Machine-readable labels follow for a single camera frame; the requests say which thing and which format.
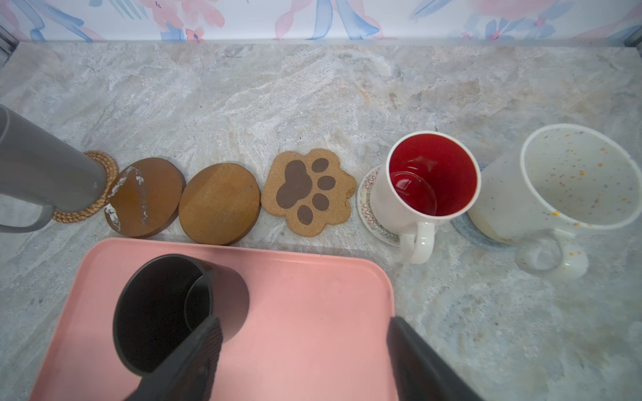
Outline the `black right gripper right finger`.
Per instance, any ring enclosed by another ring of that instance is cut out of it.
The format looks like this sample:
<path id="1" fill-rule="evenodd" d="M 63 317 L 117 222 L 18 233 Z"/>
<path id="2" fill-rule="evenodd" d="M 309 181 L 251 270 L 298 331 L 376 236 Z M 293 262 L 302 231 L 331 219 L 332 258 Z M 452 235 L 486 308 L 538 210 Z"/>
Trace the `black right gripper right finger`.
<path id="1" fill-rule="evenodd" d="M 482 401 L 402 317 L 393 317 L 386 343 L 400 400 Z"/>

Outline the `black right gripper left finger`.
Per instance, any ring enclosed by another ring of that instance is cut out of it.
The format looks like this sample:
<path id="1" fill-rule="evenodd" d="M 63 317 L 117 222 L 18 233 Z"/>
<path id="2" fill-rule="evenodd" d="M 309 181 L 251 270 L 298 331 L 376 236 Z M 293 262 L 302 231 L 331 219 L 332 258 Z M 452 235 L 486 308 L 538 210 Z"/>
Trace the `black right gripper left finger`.
<path id="1" fill-rule="evenodd" d="M 211 315 L 127 399 L 209 400 L 222 344 L 220 319 Z"/>

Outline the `grey-blue woven round coaster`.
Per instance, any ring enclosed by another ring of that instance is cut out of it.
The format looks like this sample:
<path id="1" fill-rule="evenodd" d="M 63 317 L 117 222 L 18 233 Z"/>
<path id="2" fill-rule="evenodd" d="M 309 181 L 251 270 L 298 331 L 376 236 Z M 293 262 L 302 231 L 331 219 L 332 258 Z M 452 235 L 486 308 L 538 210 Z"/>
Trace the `grey-blue woven round coaster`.
<path id="1" fill-rule="evenodd" d="M 509 244 L 495 241 L 483 234 L 472 222 L 467 213 L 454 218 L 451 224 L 457 232 L 466 238 L 469 242 L 477 247 L 481 247 L 491 252 L 507 252 L 514 250 L 515 247 Z"/>

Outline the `multicolour stitched round coaster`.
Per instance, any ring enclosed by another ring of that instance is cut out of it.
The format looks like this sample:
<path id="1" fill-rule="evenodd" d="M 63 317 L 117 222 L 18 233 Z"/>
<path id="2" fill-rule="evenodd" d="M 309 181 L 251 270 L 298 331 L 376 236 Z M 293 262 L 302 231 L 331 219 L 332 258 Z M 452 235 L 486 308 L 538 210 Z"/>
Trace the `multicolour stitched round coaster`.
<path id="1" fill-rule="evenodd" d="M 356 206 L 359 218 L 364 224 L 365 228 L 378 240 L 393 246 L 400 247 L 400 239 L 397 234 L 390 232 L 384 228 L 375 218 L 372 212 L 370 196 L 379 175 L 381 166 L 377 166 L 370 170 L 359 184 L 356 192 Z"/>

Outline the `plain brown wooden coaster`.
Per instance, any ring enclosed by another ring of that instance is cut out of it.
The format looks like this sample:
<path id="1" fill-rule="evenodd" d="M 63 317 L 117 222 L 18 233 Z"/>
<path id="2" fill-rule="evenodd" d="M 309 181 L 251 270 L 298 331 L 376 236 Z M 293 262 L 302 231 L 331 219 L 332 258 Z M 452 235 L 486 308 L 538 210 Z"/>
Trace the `plain brown wooden coaster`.
<path id="1" fill-rule="evenodd" d="M 261 194 L 254 175 L 235 163 L 207 167 L 187 184 L 179 204 L 182 230 L 196 243 L 227 246 L 254 227 Z"/>

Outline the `brown wooden coaster white streak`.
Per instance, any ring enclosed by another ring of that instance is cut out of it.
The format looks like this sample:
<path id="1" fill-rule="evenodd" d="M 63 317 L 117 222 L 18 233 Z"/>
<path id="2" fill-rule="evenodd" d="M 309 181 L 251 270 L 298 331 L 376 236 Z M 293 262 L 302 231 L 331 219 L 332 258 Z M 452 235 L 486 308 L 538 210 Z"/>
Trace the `brown wooden coaster white streak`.
<path id="1" fill-rule="evenodd" d="M 156 235 L 178 216 L 184 175 L 162 158 L 138 160 L 120 172 L 107 192 L 105 220 L 125 237 Z"/>

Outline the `woven rattan round coaster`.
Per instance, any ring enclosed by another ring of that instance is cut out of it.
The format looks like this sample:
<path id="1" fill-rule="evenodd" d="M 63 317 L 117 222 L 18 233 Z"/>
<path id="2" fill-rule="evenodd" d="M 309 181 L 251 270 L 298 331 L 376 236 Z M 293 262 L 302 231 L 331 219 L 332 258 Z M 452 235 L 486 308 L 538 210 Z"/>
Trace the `woven rattan round coaster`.
<path id="1" fill-rule="evenodd" d="M 110 186 L 113 184 L 115 178 L 120 172 L 119 167 L 116 161 L 105 152 L 90 150 L 86 151 L 85 155 L 88 156 L 91 160 L 99 163 L 104 168 L 106 174 L 105 188 L 96 202 L 94 202 L 90 207 L 81 210 L 80 212 L 60 212 L 56 210 L 53 214 L 53 220 L 56 222 L 63 224 L 83 222 L 98 213 L 107 203 L 108 191 L 110 190 Z"/>

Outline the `white mug red interior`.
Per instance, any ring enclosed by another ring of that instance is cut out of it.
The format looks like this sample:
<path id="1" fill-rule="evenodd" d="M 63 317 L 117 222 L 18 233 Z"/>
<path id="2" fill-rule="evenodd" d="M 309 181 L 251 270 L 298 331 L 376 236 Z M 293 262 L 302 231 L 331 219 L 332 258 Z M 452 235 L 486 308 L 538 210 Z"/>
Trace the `white mug red interior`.
<path id="1" fill-rule="evenodd" d="M 433 253 L 437 228 L 466 213 L 478 198 L 481 170 L 459 140 L 434 131 L 398 140 L 379 168 L 370 193 L 377 222 L 398 235 L 406 262 Z"/>

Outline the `cork paw print coaster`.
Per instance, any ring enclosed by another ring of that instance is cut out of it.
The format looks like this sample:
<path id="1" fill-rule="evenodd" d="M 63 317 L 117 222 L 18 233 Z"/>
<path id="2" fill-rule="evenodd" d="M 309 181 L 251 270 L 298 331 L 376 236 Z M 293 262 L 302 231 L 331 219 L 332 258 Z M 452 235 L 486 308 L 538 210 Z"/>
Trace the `cork paw print coaster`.
<path id="1" fill-rule="evenodd" d="M 268 214 L 283 217 L 295 234 L 316 237 L 325 227 L 349 219 L 349 199 L 356 189 L 356 179 L 341 168 L 334 152 L 286 151 L 274 159 L 261 203 Z"/>

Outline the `white speckled mug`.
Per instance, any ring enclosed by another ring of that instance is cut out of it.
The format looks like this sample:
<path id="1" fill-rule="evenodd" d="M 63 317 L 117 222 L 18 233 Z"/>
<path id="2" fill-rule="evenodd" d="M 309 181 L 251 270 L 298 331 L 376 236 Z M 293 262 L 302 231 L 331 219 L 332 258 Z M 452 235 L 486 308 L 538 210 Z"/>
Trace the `white speckled mug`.
<path id="1" fill-rule="evenodd" d="M 516 247 L 515 262 L 551 281 L 582 277 L 576 237 L 619 229 L 641 214 L 641 170 L 606 135 L 581 125 L 533 132 L 486 166 L 468 215 L 485 236 Z"/>

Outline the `grey ceramic mug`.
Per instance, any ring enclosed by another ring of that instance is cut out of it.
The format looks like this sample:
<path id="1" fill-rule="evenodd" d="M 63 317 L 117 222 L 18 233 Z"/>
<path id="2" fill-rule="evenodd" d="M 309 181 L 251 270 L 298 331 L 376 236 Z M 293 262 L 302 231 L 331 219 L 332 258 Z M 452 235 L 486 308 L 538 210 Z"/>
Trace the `grey ceramic mug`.
<path id="1" fill-rule="evenodd" d="M 99 200 L 106 185 L 99 162 L 1 106 L 1 193 L 42 207 L 36 222 L 2 225 L 1 232 L 35 232 L 56 211 L 80 212 Z"/>

